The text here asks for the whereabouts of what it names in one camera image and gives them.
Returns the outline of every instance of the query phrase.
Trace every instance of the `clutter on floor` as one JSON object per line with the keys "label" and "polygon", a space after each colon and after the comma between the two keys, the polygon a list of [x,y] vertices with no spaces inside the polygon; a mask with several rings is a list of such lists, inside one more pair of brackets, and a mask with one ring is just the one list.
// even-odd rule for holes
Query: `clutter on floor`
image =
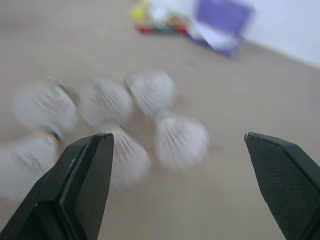
{"label": "clutter on floor", "polygon": [[198,45],[233,58],[254,9],[229,0],[198,0],[194,9],[193,17],[187,18],[169,8],[140,1],[131,9],[130,16],[142,34],[184,35]]}

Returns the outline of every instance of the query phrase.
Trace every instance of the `white shuttlecock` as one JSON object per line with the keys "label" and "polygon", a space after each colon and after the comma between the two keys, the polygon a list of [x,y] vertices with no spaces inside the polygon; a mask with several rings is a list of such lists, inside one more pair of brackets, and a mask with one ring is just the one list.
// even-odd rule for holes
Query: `white shuttlecock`
{"label": "white shuttlecock", "polygon": [[163,112],[156,119],[159,161],[173,170],[200,163],[208,152],[209,135],[198,121]]}
{"label": "white shuttlecock", "polygon": [[60,142],[38,132],[0,147],[0,197],[22,201],[58,160]]}
{"label": "white shuttlecock", "polygon": [[100,132],[112,133],[114,138],[111,187],[122,191],[140,183],[151,167],[149,155],[142,145],[118,125],[105,125]]}
{"label": "white shuttlecock", "polygon": [[38,84],[21,92],[14,108],[21,123],[32,130],[49,123],[70,130],[78,121],[74,102],[56,84]]}
{"label": "white shuttlecock", "polygon": [[131,96],[113,81],[94,79],[80,96],[80,113],[91,126],[100,126],[109,119],[124,125],[133,112]]}
{"label": "white shuttlecock", "polygon": [[170,109],[176,98],[176,85],[164,71],[128,74],[123,81],[148,117],[154,117],[159,110]]}

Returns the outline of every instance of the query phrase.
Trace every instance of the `purple container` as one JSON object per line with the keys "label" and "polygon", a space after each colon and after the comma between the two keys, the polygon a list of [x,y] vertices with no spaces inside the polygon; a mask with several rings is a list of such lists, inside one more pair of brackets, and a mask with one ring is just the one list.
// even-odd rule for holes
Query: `purple container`
{"label": "purple container", "polygon": [[195,20],[204,23],[213,30],[218,30],[232,36],[236,45],[224,50],[214,50],[204,39],[195,39],[191,35],[189,38],[204,47],[233,58],[237,53],[243,39],[243,33],[247,27],[253,8],[242,3],[228,0],[199,0]]}

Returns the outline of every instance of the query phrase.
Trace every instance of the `red object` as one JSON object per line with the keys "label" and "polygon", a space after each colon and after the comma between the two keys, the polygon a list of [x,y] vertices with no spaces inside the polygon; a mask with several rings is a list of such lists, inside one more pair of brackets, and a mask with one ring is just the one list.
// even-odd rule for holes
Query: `red object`
{"label": "red object", "polygon": [[182,34],[185,35],[188,31],[185,25],[176,27],[170,26],[153,26],[153,25],[137,25],[137,30],[141,34]]}
{"label": "red object", "polygon": [[136,28],[142,34],[153,34],[153,33],[155,33],[155,29],[153,27],[151,27],[151,26],[138,25],[138,26],[136,26]]}

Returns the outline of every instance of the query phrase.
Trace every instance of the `yellow object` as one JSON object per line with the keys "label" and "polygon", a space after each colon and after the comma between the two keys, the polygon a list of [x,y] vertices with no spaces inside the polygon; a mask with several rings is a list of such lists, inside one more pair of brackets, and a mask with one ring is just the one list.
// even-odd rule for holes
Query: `yellow object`
{"label": "yellow object", "polygon": [[148,20],[148,10],[151,6],[152,4],[150,2],[141,0],[129,11],[131,18],[138,23],[146,22]]}
{"label": "yellow object", "polygon": [[145,22],[147,20],[147,11],[144,7],[134,7],[130,11],[131,18],[136,22]]}

